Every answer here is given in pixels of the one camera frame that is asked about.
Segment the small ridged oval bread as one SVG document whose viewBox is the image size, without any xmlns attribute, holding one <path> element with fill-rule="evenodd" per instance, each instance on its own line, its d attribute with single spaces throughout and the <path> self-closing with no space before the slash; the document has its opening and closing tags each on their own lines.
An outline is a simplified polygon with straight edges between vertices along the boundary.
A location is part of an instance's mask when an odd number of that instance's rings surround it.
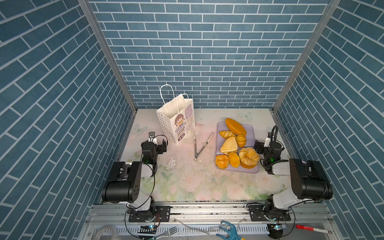
<svg viewBox="0 0 384 240">
<path fill-rule="evenodd" d="M 236 141 L 237 141 L 238 147 L 240 148 L 243 148 L 247 143 L 247 139 L 244 134 L 238 134 L 236 137 Z"/>
</svg>

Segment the white paper gift bag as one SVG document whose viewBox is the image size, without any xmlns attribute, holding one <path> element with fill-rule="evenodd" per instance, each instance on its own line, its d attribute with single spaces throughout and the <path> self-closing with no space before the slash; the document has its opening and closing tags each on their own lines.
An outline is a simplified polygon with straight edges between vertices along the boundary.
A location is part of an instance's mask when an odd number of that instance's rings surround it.
<svg viewBox="0 0 384 240">
<path fill-rule="evenodd" d="M 156 110 L 165 136 L 178 145 L 196 126 L 194 100 L 188 94 L 174 96 L 169 102 L 162 98 L 163 106 Z"/>
</svg>

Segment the long oval orange bread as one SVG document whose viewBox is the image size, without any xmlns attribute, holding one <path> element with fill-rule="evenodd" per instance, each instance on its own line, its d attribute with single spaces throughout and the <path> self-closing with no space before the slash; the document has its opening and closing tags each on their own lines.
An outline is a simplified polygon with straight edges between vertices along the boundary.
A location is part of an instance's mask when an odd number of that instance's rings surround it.
<svg viewBox="0 0 384 240">
<path fill-rule="evenodd" d="M 225 120 L 225 123 L 226 123 L 229 131 L 233 132 L 235 135 L 239 135 L 239 134 L 242 134 L 245 136 L 247 135 L 247 131 L 245 130 L 245 128 L 240 123 L 238 123 L 237 121 L 230 119 L 230 118 L 227 118 Z"/>
</svg>

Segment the metal bread tongs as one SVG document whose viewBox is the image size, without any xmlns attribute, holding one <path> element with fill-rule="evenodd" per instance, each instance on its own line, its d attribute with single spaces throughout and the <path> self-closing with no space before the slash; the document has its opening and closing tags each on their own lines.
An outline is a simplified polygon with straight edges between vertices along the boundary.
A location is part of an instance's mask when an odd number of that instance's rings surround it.
<svg viewBox="0 0 384 240">
<path fill-rule="evenodd" d="M 193 140 L 194 140 L 194 160 L 197 161 L 199 159 L 199 157 L 201 156 L 201 154 L 203 153 L 203 151 L 206 149 L 206 147 L 208 146 L 208 144 L 212 141 L 213 137 L 214 137 L 214 132 L 212 132 L 209 136 L 209 138 L 202 144 L 198 145 L 198 141 L 197 141 L 197 138 L 195 136 L 195 131 L 192 131 L 192 137 L 193 137 Z"/>
</svg>

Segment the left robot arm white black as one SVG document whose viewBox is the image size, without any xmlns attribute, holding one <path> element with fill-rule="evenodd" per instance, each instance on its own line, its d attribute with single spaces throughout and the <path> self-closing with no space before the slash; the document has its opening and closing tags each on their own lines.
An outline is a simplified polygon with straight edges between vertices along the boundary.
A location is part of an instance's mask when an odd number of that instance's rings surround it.
<svg viewBox="0 0 384 240">
<path fill-rule="evenodd" d="M 156 180 L 158 155 L 167 151 L 168 141 L 158 144 L 156 137 L 141 144 L 142 155 L 132 163 L 113 163 L 102 189 L 102 202 L 125 204 L 130 223 L 168 222 L 170 207 L 156 206 L 153 190 L 146 194 L 140 190 L 143 178 Z"/>
</svg>

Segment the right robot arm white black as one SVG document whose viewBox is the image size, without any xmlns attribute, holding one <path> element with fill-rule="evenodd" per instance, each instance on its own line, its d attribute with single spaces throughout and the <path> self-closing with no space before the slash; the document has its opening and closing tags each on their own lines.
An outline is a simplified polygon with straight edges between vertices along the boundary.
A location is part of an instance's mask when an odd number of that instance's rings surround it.
<svg viewBox="0 0 384 240">
<path fill-rule="evenodd" d="M 251 221 L 291 220 L 289 212 L 302 203 L 329 200 L 333 189 L 322 165 L 318 161 L 290 158 L 283 160 L 283 145 L 275 140 L 269 144 L 255 141 L 254 149 L 262 154 L 261 164 L 269 175 L 288 176 L 291 186 L 278 194 L 271 194 L 264 204 L 249 204 Z"/>
</svg>

